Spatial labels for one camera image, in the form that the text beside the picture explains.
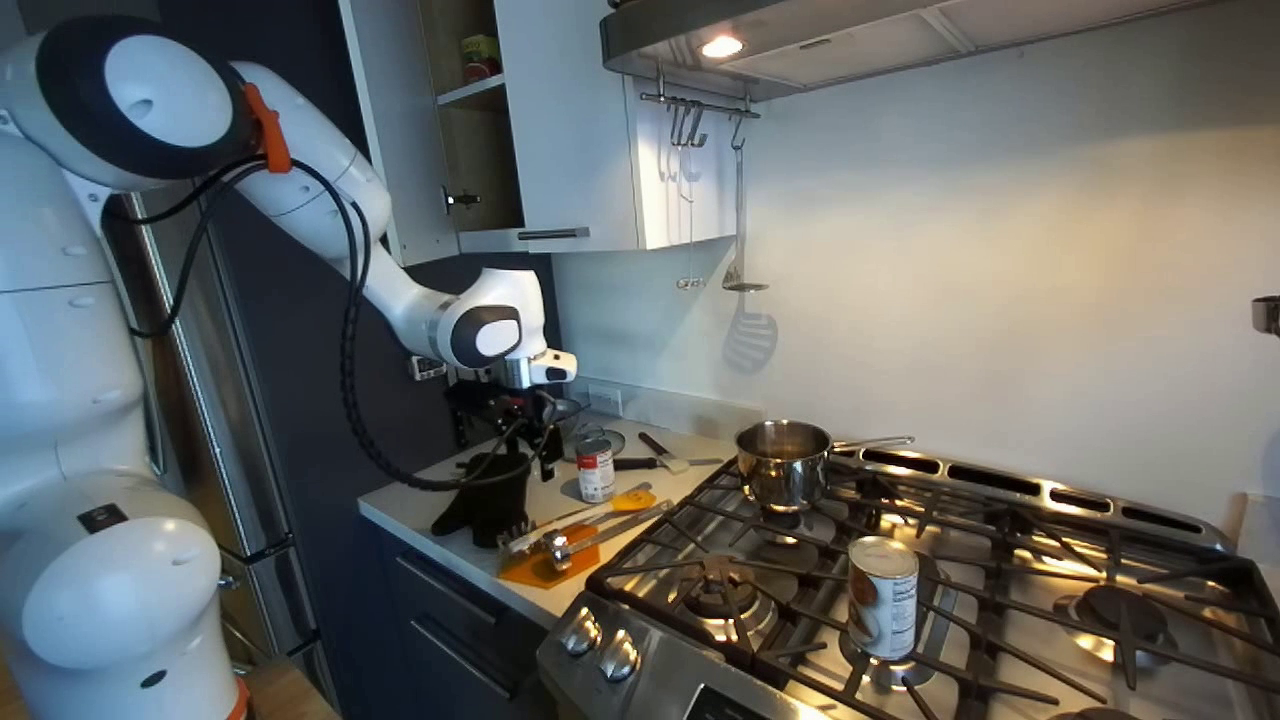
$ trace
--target stove knob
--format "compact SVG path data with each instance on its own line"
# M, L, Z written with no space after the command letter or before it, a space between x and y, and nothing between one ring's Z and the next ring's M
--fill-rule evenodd
M636 670L638 670L638 653L633 644L633 631L620 629L620 631L613 631L613 640L601 653L601 675L609 684L620 684L620 678L626 678Z
M601 644L601 620L589 607L575 607L575 615L561 631L561 649L568 655L589 655Z

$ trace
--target white cabinet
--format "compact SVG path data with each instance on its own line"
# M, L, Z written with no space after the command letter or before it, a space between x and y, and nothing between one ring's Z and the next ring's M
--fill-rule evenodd
M609 70L605 0L339 8L402 263L736 235L730 117L638 100Z

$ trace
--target gas stove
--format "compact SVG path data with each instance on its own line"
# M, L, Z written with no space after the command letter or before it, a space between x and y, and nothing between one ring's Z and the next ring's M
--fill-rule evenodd
M914 555L907 655L871 653L866 535ZM797 516L723 463L536 655L568 714L1280 714L1275 599L1216 529L912 447L848 447Z

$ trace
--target cooking pot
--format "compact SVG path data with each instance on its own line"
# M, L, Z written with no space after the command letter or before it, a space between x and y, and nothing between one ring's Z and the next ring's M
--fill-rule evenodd
M759 418L736 431L736 475L762 511L798 511L818 485L832 436L803 418Z

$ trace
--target range hood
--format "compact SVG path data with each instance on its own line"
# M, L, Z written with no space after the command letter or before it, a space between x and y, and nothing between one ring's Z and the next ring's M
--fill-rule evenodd
M1204 0L613 0L605 63L730 100L773 100L892 69L1089 32ZM715 32L743 41L702 59Z

